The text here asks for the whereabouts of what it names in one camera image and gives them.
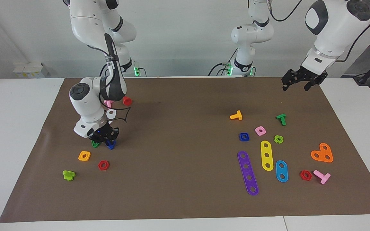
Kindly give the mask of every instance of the purple bar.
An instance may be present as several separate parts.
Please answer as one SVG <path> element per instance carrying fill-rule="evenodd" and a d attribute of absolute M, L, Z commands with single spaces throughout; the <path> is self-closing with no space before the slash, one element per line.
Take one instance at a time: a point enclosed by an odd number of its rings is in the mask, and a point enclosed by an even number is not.
<path fill-rule="evenodd" d="M 254 171 L 252 170 L 251 161 L 248 153 L 244 151 L 238 152 L 239 166 L 241 167 L 243 180 L 245 181 L 246 191 L 255 196 L 260 192 L 257 180 L 255 179 Z"/>

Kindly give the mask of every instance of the green cross-shaped piece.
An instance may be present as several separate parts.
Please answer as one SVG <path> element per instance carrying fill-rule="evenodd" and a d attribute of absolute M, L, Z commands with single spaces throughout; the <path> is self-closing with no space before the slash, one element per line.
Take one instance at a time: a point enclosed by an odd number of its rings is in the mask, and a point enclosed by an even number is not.
<path fill-rule="evenodd" d="M 73 171 L 64 170 L 62 174 L 64 175 L 64 180 L 68 180 L 68 181 L 73 180 L 75 177 L 75 172 Z"/>
<path fill-rule="evenodd" d="M 276 135 L 274 141 L 275 143 L 281 144 L 284 142 L 284 138 L 282 136 Z"/>

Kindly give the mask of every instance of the plastic toy piece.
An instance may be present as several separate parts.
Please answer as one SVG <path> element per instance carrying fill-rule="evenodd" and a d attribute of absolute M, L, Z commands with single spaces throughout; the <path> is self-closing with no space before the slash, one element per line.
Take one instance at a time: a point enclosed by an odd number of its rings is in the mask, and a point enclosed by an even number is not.
<path fill-rule="evenodd" d="M 116 145 L 116 140 L 114 140 L 112 143 L 109 141 L 109 140 L 106 140 L 105 141 L 105 144 L 107 145 L 107 147 L 109 148 L 109 149 L 113 149 L 114 147 L 115 147 L 115 145 Z"/>
<path fill-rule="evenodd" d="M 301 176 L 302 180 L 310 181 L 312 179 L 312 174 L 308 170 L 302 170 L 299 175 Z"/>
<path fill-rule="evenodd" d="M 243 180 L 245 181 L 246 191 L 251 196 L 257 195 L 260 192 L 260 189 L 258 188 L 257 180 L 248 154 L 244 151 L 238 152 L 238 161 L 239 166 L 241 167 Z"/>
<path fill-rule="evenodd" d="M 71 181 L 71 180 L 74 180 L 75 172 L 64 170 L 62 172 L 62 175 L 64 176 L 64 180 Z"/>
<path fill-rule="evenodd" d="M 282 144 L 284 142 L 284 138 L 282 136 L 276 135 L 274 138 L 275 143 Z"/>
<path fill-rule="evenodd" d="M 129 98 L 128 96 L 124 96 L 122 98 L 122 103 L 125 105 L 125 106 L 130 106 L 132 104 L 132 99 Z"/>
<path fill-rule="evenodd" d="M 237 111 L 236 111 L 236 114 L 231 115 L 230 117 L 231 117 L 231 120 L 234 120 L 234 119 L 242 120 L 242 114 L 241 114 L 241 111 L 237 110 Z"/>
<path fill-rule="evenodd" d="M 266 171 L 273 170 L 272 146 L 266 140 L 261 142 L 262 167 Z"/>
<path fill-rule="evenodd" d="M 258 136 L 263 136 L 266 134 L 266 130 L 263 128 L 263 126 L 255 128 L 255 132 L 258 134 Z"/>
<path fill-rule="evenodd" d="M 79 154 L 78 159 L 79 159 L 80 161 L 88 161 L 90 157 L 91 157 L 91 152 L 82 151 L 82 152 Z"/>
<path fill-rule="evenodd" d="M 319 177 L 320 179 L 321 179 L 321 184 L 325 184 L 326 183 L 326 181 L 328 181 L 328 179 L 329 179 L 329 177 L 330 177 L 330 174 L 326 174 L 326 175 L 324 175 L 324 174 L 322 174 L 320 171 L 318 171 L 318 170 L 315 170 L 314 171 L 314 174 L 317 176 L 317 177 Z"/>
<path fill-rule="evenodd" d="M 330 146 L 327 145 L 326 143 L 320 143 L 319 148 L 320 148 L 320 151 L 311 152 L 312 159 L 317 160 L 317 161 L 332 163 L 333 155 L 332 155 L 332 151 L 330 150 Z"/>
<path fill-rule="evenodd" d="M 283 160 L 276 161 L 276 178 L 282 183 L 289 179 L 288 165 Z"/>
<path fill-rule="evenodd" d="M 248 133 L 239 133 L 239 140 L 242 142 L 249 141 L 249 134 Z"/>
<path fill-rule="evenodd" d="M 285 126 L 286 125 L 285 117 L 286 117 L 286 114 L 280 114 L 280 115 L 276 116 L 276 118 L 278 120 L 279 119 L 281 120 L 282 126 Z"/>
<path fill-rule="evenodd" d="M 107 107 L 112 107 L 113 100 L 104 100 L 104 103 L 107 105 Z"/>
<path fill-rule="evenodd" d="M 98 164 L 98 168 L 101 171 L 107 170 L 109 168 L 109 162 L 107 160 L 101 160 Z"/>
<path fill-rule="evenodd" d="M 97 143 L 97 142 L 95 142 L 93 140 L 91 140 L 91 144 L 92 144 L 92 147 L 93 148 L 98 148 L 101 145 L 101 143 Z"/>

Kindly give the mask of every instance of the white table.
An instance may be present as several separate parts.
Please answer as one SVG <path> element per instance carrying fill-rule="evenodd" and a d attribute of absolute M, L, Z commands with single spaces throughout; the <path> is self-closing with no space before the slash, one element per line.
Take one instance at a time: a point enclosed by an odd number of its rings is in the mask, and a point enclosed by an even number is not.
<path fill-rule="evenodd" d="M 47 118 L 63 79 L 0 79 L 0 215 Z M 321 85 L 370 171 L 370 89 L 352 79 Z M 25 222 L 0 230 L 370 230 L 370 215 Z"/>

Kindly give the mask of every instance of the red hexagon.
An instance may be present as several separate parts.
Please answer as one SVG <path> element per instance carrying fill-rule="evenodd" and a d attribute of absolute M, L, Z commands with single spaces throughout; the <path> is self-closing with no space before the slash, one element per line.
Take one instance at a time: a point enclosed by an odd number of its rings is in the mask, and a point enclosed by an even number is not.
<path fill-rule="evenodd" d="M 101 160 L 98 164 L 98 168 L 101 171 L 107 170 L 109 168 L 109 162 L 107 160 Z"/>
<path fill-rule="evenodd" d="M 302 170 L 301 173 L 300 173 L 300 176 L 302 178 L 302 180 L 311 180 L 312 179 L 312 174 L 310 171 L 308 170 Z"/>
<path fill-rule="evenodd" d="M 132 104 L 132 99 L 129 98 L 128 96 L 124 96 L 122 98 L 122 103 L 125 105 L 125 106 L 130 106 Z"/>

